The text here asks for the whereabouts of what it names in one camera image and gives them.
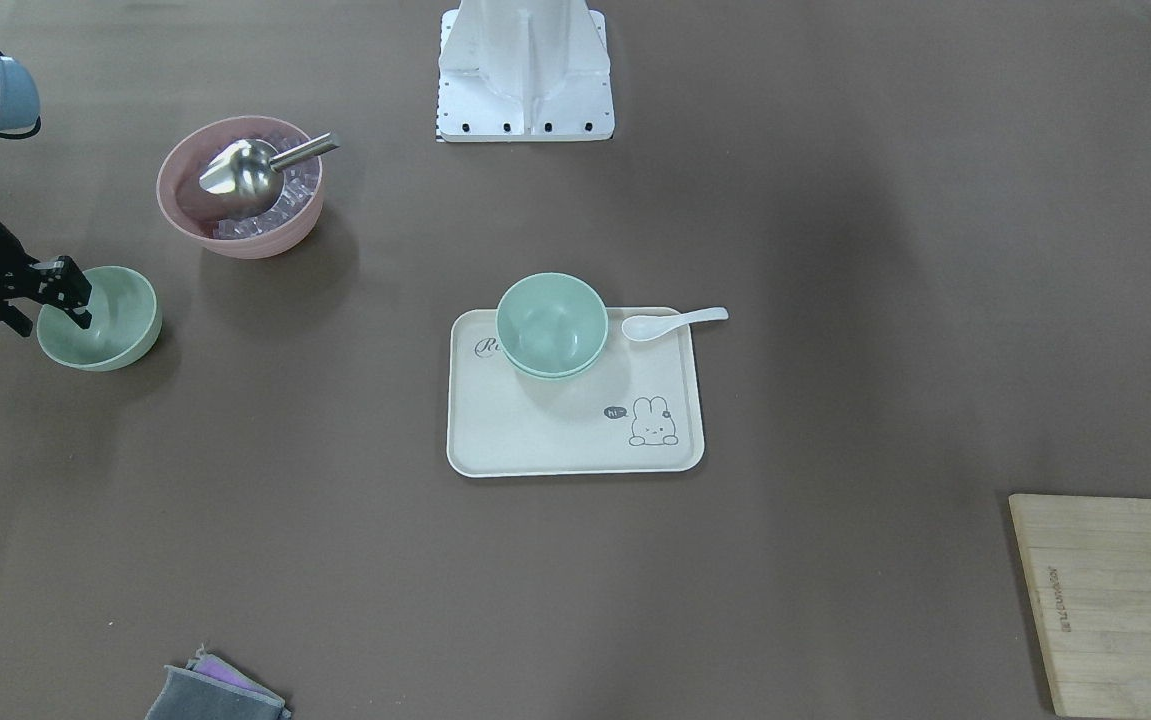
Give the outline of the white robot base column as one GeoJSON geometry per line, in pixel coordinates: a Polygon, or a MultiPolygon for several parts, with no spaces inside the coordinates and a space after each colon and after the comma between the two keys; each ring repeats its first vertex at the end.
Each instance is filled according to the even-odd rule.
{"type": "Polygon", "coordinates": [[[584,1],[462,1],[439,31],[439,141],[613,137],[603,13],[584,1]]]}

